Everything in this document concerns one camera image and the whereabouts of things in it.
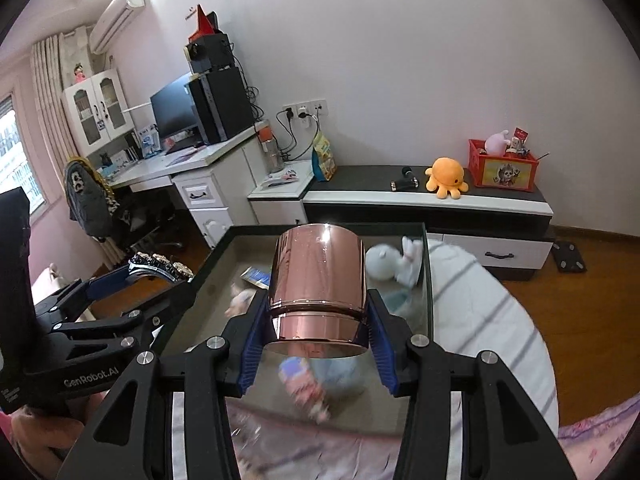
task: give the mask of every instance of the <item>air conditioner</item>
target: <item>air conditioner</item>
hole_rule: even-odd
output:
[[[91,52],[94,54],[106,52],[111,40],[144,8],[145,0],[113,0],[89,35]]]

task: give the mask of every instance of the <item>open box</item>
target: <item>open box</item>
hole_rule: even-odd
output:
[[[538,160],[527,153],[527,158],[482,155],[484,140],[469,139],[469,171],[477,187],[500,187],[533,191]]]
[[[427,238],[421,223],[340,224],[356,233],[365,250],[379,243],[401,250],[402,236],[420,238],[424,243],[424,259],[418,284],[411,290],[414,305],[424,309],[424,323],[418,329],[433,340],[433,300]],[[269,271],[273,263],[276,242],[280,234],[293,226],[236,226],[231,227],[211,251],[193,279],[198,294],[193,306],[181,319],[168,323],[160,331],[154,349],[163,355],[183,352],[209,337],[220,335],[228,319],[232,283],[250,288],[240,279],[247,267]],[[405,290],[395,280],[378,282],[367,277],[367,288],[376,288],[383,296]],[[293,404],[278,377],[278,367],[284,356],[263,351],[253,386],[239,400],[231,400],[248,408],[276,416],[307,420]],[[357,356],[358,371],[364,390],[357,396],[330,400],[331,428],[357,433],[401,434],[404,430],[408,397],[396,399],[380,382],[371,350]]]

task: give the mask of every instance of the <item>orange octopus plush toy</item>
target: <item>orange octopus plush toy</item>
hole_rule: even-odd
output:
[[[436,196],[438,198],[446,198],[447,194],[451,193],[452,198],[458,199],[460,198],[460,192],[469,191],[469,186],[464,181],[464,168],[452,158],[443,156],[437,159],[424,174],[429,175],[427,191],[435,191],[437,189]]]

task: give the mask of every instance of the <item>ceiling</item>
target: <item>ceiling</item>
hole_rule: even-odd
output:
[[[30,0],[0,46],[0,64],[57,32],[95,23],[111,0]]]

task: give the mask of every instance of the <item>window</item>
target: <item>window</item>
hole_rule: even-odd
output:
[[[21,186],[29,202],[29,213],[44,204],[44,197],[24,153],[11,96],[0,101],[0,193]]]

